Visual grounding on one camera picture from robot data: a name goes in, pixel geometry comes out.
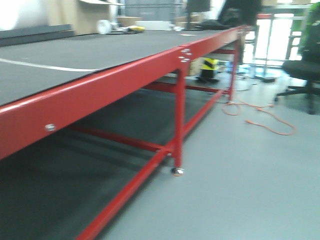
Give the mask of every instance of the yellow tape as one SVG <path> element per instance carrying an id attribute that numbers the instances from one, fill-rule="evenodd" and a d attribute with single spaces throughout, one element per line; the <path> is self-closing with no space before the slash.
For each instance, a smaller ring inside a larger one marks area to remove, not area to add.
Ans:
<path id="1" fill-rule="evenodd" d="M 211 70 L 214 71 L 216 70 L 217 67 L 217 63 L 219 62 L 218 59 L 212 59 L 212 58 L 208 58 L 208 57 L 204 57 L 204 62 L 202 65 L 202 70 Z"/>

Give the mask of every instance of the chair base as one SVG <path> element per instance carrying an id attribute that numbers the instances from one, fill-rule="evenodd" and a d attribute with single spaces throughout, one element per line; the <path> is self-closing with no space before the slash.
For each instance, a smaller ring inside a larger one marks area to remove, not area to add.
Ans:
<path id="1" fill-rule="evenodd" d="M 288 86 L 285 92 L 280 92 L 275 95 L 274 101 L 278 102 L 279 96 L 288 96 L 295 94 L 307 94 L 308 98 L 308 110 L 311 115 L 315 114 L 314 109 L 314 95 L 320 96 L 320 88 L 313 88 L 312 82 L 308 81 L 305 86 Z"/>
<path id="2" fill-rule="evenodd" d="M 264 83 L 273 83 L 276 81 L 276 77 L 272 74 L 257 74 L 254 76 L 255 79 L 262 80 Z"/>

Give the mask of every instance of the yellow object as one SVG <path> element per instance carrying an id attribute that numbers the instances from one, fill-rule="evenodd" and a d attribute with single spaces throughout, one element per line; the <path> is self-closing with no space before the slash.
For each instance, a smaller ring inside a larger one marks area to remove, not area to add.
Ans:
<path id="1" fill-rule="evenodd" d="M 202 65 L 202 70 L 217 70 L 217 63 L 219 60 L 205 57 Z"/>
<path id="2" fill-rule="evenodd" d="M 132 26 L 129 26 L 128 29 L 133 32 L 143 32 L 146 28 L 143 26 L 132 25 Z"/>

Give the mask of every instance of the black chair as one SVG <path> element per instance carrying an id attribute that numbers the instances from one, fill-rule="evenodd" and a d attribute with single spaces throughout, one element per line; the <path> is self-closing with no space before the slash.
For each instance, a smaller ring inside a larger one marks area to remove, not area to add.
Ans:
<path id="1" fill-rule="evenodd" d="M 306 80 L 305 86 L 288 86 L 285 92 L 278 93 L 278 96 L 294 94 L 307 94 L 309 114 L 315 114 L 314 95 L 320 96 L 320 88 L 315 88 L 315 84 L 320 84 L 320 21 L 313 22 L 308 29 L 305 38 L 305 45 L 302 50 L 302 60 L 286 60 L 282 69 L 292 78 Z"/>

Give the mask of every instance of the red metal frame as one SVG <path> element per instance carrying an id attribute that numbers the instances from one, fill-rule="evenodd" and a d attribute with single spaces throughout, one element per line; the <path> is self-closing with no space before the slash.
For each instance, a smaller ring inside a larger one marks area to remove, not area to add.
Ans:
<path id="1" fill-rule="evenodd" d="M 176 168 L 182 166 L 184 137 L 222 94 L 228 94 L 229 100 L 232 99 L 239 55 L 239 31 L 242 28 L 242 26 L 232 28 L 135 62 L 94 73 L 63 86 L 0 107 L 0 136 L 5 136 L 0 138 L 0 160 L 51 134 L 52 132 L 45 130 L 47 124 L 54 124 L 55 131 L 69 126 L 69 128 L 77 131 L 156 152 L 154 157 L 77 237 L 77 240 L 94 239 L 165 156 L 172 154 L 174 166 Z M 185 76 L 190 65 L 190 62 L 182 60 L 183 56 L 186 57 L 184 55 L 186 49 L 192 53 L 192 55 L 187 55 L 188 58 L 194 60 L 232 42 L 236 43 L 236 50 L 219 50 L 219 53 L 234 54 L 235 61 L 233 62 L 229 89 L 186 86 Z M 154 82 L 154 80 L 173 71 L 177 73 L 176 84 Z M 175 134 L 174 138 L 166 145 L 119 136 L 98 129 L 84 129 L 71 125 L 142 87 L 175 93 Z M 216 93 L 187 123 L 184 121 L 185 89 Z"/>
<path id="2" fill-rule="evenodd" d="M 271 19 L 272 14 L 271 13 L 259 13 L 257 15 L 257 19 Z"/>

